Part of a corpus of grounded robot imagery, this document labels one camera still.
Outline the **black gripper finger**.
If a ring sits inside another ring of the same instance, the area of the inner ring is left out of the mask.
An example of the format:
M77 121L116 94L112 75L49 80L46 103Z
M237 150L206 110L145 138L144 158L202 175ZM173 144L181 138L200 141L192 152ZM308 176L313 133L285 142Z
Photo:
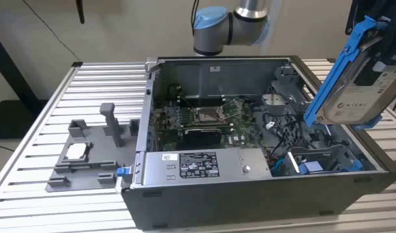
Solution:
M378 78L382 70L385 69L385 64L381 61L368 61L362 70L360 71L356 79L356 85L373 85L376 79Z

